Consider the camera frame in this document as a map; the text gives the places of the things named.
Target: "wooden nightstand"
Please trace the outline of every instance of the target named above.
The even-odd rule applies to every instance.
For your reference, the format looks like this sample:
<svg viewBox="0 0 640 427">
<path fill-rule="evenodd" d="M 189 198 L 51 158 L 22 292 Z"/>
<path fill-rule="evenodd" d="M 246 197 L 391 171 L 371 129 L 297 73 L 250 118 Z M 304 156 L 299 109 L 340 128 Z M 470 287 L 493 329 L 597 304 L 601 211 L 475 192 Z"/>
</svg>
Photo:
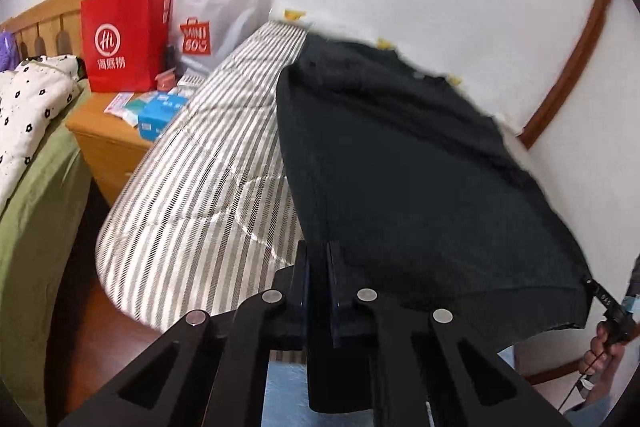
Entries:
<svg viewBox="0 0 640 427">
<path fill-rule="evenodd" d="M 100 192 L 115 203 L 140 160 L 153 145 L 138 130 L 112 114 L 105 114 L 116 93 L 93 93 L 66 120 Z"/>
</svg>

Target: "white plastic bag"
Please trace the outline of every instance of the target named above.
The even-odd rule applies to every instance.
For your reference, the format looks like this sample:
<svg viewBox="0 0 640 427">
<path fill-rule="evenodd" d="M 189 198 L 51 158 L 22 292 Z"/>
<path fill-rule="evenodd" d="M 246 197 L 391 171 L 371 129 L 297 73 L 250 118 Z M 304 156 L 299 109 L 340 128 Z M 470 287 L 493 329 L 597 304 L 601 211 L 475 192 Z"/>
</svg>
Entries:
<svg viewBox="0 0 640 427">
<path fill-rule="evenodd" d="M 169 42 L 178 60 L 212 71 L 257 29 L 257 8 L 258 0 L 173 0 Z"/>
</svg>

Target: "cable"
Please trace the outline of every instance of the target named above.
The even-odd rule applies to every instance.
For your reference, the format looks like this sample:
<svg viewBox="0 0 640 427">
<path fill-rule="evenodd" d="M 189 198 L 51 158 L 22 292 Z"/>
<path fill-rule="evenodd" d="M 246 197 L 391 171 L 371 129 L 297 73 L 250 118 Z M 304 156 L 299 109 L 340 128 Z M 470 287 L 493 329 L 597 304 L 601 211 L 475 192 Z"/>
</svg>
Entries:
<svg viewBox="0 0 640 427">
<path fill-rule="evenodd" d="M 578 382 L 580 382 L 580 378 L 582 378 L 584 375 L 587 374 L 587 371 L 591 369 L 591 366 L 596 363 L 598 361 L 598 359 L 605 354 L 605 351 L 603 351 L 602 353 L 600 353 L 594 360 L 593 362 L 591 362 L 588 366 L 587 369 L 584 370 L 584 373 L 580 374 L 580 377 L 578 377 L 578 380 L 575 381 L 575 383 L 571 386 L 571 390 L 569 391 L 569 394 L 564 397 L 564 400 L 562 400 L 562 403 L 560 404 L 560 407 L 558 407 L 558 412 L 562 409 L 562 406 L 566 403 L 567 400 L 569 400 L 569 397 L 571 396 L 571 393 L 574 391 L 574 389 L 576 388 L 576 386 L 578 385 Z"/>
</svg>

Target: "green bed sheet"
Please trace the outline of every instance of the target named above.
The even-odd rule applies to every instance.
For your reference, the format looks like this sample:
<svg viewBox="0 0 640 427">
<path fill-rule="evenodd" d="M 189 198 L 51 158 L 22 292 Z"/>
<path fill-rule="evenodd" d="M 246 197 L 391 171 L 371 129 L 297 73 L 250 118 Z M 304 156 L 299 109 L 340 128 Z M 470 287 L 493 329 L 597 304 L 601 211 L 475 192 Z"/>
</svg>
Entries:
<svg viewBox="0 0 640 427">
<path fill-rule="evenodd" d="M 0 217 L 0 377 L 34 427 L 46 425 L 44 365 L 58 286 L 86 205 L 91 174 L 64 120 L 47 128 Z"/>
</svg>

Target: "blue box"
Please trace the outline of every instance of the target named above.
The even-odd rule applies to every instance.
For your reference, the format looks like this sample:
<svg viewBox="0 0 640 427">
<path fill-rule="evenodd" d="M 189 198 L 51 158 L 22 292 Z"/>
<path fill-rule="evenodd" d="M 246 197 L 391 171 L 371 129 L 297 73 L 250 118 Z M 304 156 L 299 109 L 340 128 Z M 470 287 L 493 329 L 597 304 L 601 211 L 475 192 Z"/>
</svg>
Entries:
<svg viewBox="0 0 640 427">
<path fill-rule="evenodd" d="M 154 141 L 180 108 L 188 102 L 176 94 L 158 94 L 138 115 L 138 132 L 145 140 Z"/>
</svg>

